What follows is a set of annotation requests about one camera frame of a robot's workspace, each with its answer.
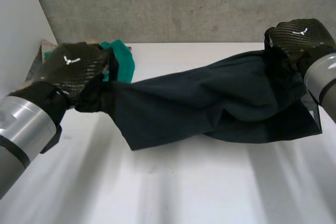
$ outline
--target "black band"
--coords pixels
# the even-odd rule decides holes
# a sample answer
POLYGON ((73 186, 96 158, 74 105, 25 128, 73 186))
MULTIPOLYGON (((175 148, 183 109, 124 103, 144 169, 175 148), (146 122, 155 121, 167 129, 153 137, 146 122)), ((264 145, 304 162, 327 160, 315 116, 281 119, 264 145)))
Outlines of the black band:
POLYGON ((319 96, 319 104, 322 105, 323 98, 327 91, 336 84, 336 79, 333 79, 331 82, 329 82, 327 85, 324 86, 322 89, 320 96, 319 96))
POLYGON ((314 47, 309 49, 307 52, 304 53, 302 58, 297 63, 299 72, 302 76, 305 76, 307 70, 310 68, 311 65, 315 63, 315 61, 322 58, 323 56, 332 54, 334 52, 336 52, 336 48, 326 46, 314 47))
POLYGON ((27 154, 20 149, 12 141, 8 140, 4 136, 0 135, 0 146, 6 148, 10 153, 12 153, 16 158, 23 164, 24 168, 27 168, 30 164, 29 157, 27 154))

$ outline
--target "dark cloth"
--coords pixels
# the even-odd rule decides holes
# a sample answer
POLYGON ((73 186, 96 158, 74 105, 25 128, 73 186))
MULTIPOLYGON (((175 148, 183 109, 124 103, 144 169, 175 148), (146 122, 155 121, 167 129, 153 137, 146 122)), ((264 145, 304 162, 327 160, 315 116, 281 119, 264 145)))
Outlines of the dark cloth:
POLYGON ((102 110, 132 150, 198 134, 236 143, 320 134, 318 109, 300 74, 267 71, 264 57, 252 51, 132 84, 115 81, 102 110))

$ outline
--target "bird logo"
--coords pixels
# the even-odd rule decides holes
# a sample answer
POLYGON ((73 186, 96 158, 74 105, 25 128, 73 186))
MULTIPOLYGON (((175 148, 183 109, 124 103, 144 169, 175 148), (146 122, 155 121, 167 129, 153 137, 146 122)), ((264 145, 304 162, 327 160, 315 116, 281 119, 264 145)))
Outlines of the bird logo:
POLYGON ((78 62, 80 61, 80 58, 77 58, 76 60, 68 60, 68 58, 64 55, 64 60, 65 60, 65 63, 67 65, 71 64, 71 63, 75 63, 75 62, 78 62))
POLYGON ((307 31, 308 31, 308 28, 306 27, 304 31, 292 31, 292 33, 293 34, 305 35, 307 31))

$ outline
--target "concrete wall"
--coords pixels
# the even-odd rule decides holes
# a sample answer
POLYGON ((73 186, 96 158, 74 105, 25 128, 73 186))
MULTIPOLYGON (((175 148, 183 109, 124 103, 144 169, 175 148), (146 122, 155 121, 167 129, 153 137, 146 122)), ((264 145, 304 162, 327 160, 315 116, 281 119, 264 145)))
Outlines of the concrete wall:
POLYGON ((336 37, 336 0, 40 0, 60 41, 260 42, 281 21, 316 17, 336 37))

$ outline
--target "green towel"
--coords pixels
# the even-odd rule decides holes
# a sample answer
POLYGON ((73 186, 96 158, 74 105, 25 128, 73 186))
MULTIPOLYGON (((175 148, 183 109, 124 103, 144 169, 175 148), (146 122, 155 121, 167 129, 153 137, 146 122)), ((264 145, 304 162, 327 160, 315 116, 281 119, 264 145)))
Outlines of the green towel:
MULTIPOLYGON (((107 42, 103 42, 101 47, 103 49, 107 49, 107 44, 107 42)), ((119 63, 118 81, 131 83, 135 69, 135 63, 131 51, 119 39, 110 43, 109 48, 113 49, 114 55, 119 63)), ((109 73, 107 72, 104 81, 108 80, 108 74, 109 73)))

